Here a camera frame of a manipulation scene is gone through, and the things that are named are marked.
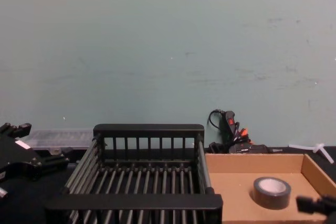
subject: black device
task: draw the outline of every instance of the black device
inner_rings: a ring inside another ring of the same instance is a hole
[[[297,203],[299,212],[306,212],[308,214],[319,212],[320,214],[327,216],[325,224],[335,224],[336,223],[336,198],[335,197],[324,195],[320,199],[317,199],[316,201],[314,201],[312,198],[298,196],[296,198],[296,203]]]
[[[212,115],[219,115],[219,126],[212,121]],[[235,122],[233,111],[213,110],[208,117],[208,122],[217,128],[223,139],[223,143],[212,142],[209,145],[211,153],[269,153],[266,145],[254,145],[248,134],[247,129],[239,130],[239,122]]]
[[[0,126],[0,182],[16,176],[36,179],[45,172],[66,168],[69,159],[63,154],[40,157],[30,146],[18,140],[29,135],[32,125],[16,127],[9,123]]]

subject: roll of tape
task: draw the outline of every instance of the roll of tape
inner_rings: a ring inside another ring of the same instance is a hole
[[[291,188],[287,182],[273,177],[257,178],[254,183],[253,200],[268,209],[283,209],[289,204]]]

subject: cardboard tray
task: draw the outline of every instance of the cardboard tray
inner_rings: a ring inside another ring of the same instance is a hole
[[[308,155],[206,154],[206,162],[212,187],[223,198],[225,224],[323,223],[324,215],[298,212],[296,197],[336,196],[336,184]],[[254,180],[266,176],[280,178],[291,186],[287,208],[269,210],[253,201]]]

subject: metal basket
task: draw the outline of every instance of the metal basket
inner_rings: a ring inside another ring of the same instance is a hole
[[[62,193],[46,204],[48,224],[221,223],[223,201],[210,184],[203,126],[99,124],[93,135]],[[154,140],[159,148],[151,147]]]

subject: black table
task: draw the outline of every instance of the black table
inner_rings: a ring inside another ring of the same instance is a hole
[[[282,148],[283,153],[308,153],[312,159],[336,182],[336,164],[330,164],[324,157],[312,152],[293,148]],[[336,160],[336,146],[326,147]],[[10,193],[7,199],[0,201],[1,224],[41,224],[45,223],[44,203],[56,195],[74,171],[74,164],[66,170],[47,175],[38,181],[14,178],[0,184]]]

